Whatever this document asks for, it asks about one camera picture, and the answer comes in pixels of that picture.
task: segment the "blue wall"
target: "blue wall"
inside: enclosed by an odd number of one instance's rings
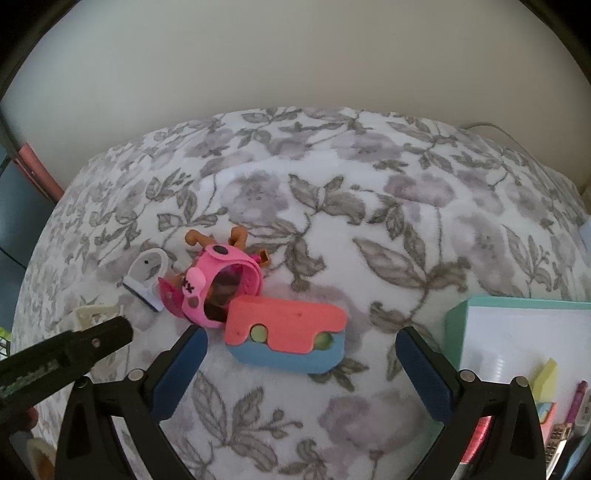
[[[5,158],[0,147],[0,163]],[[27,180],[14,163],[0,176],[0,247],[27,266],[53,204]],[[0,252],[0,326],[12,330],[25,270]]]

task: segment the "yellow sticky note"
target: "yellow sticky note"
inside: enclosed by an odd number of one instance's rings
[[[557,380],[558,364],[556,360],[550,358],[531,386],[531,392],[536,403],[554,401]]]

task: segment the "pink pen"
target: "pink pen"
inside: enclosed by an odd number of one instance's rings
[[[588,384],[584,380],[577,387],[577,391],[574,394],[573,402],[570,405],[570,410],[566,416],[565,423],[574,423],[575,419],[577,418],[577,413],[579,413],[579,409],[581,408],[581,403],[583,402],[583,397],[587,391],[587,387]]]

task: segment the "bed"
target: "bed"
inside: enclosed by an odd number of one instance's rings
[[[92,378],[145,368],[188,324],[122,287],[131,262],[159,247],[184,268],[188,228],[222,241],[246,226],[271,254],[264,295],[346,310],[345,359],[321,375],[248,367],[211,331],[167,437],[200,480],[404,479],[427,416],[396,332],[412,325],[436,347],[444,313],[477,294],[591,300],[586,216],[561,174],[429,119],[287,107],[184,122],[97,155],[68,187],[28,266],[13,346],[78,328],[79,306],[116,304],[134,340]],[[38,407],[34,433],[54,445],[68,393]]]

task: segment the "green button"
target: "green button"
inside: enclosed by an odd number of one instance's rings
[[[333,338],[329,332],[320,332],[314,338],[314,350],[328,350],[332,344]]]
[[[255,325],[251,328],[251,338],[258,343],[265,343],[267,341],[267,327],[264,325]]]

